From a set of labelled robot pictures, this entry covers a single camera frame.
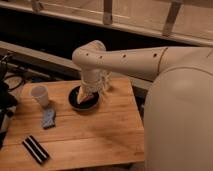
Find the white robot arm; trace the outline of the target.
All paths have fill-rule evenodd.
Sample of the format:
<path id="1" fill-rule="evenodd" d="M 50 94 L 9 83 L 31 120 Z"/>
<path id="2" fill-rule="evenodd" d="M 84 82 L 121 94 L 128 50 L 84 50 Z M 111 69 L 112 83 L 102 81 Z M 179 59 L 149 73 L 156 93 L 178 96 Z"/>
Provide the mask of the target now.
<path id="1" fill-rule="evenodd" d="M 146 171 L 213 171 L 212 47 L 108 51 L 95 40 L 72 60 L 88 93 L 102 87 L 102 70 L 152 83 L 144 107 Z"/>

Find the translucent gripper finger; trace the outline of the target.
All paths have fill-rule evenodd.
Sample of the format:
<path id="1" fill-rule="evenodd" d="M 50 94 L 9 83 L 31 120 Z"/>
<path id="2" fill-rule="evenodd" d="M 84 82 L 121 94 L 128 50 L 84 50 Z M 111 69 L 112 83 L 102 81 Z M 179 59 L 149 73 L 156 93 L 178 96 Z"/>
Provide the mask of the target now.
<path id="1" fill-rule="evenodd" d="M 84 92 L 83 88 L 80 87 L 77 95 L 77 103 L 80 104 L 85 98 L 87 94 Z"/>
<path id="2" fill-rule="evenodd" d="M 106 93 L 110 90 L 110 72 L 109 71 L 103 71 L 102 75 L 102 83 L 103 83 L 103 92 Z"/>

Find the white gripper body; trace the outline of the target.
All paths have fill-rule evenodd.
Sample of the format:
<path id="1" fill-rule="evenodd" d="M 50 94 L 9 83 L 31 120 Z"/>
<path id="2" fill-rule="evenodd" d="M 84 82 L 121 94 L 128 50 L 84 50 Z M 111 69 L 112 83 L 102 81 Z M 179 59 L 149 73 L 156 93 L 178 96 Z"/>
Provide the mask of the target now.
<path id="1" fill-rule="evenodd" d="M 99 69 L 83 69 L 81 86 L 85 93 L 95 93 L 102 88 L 101 71 Z"/>

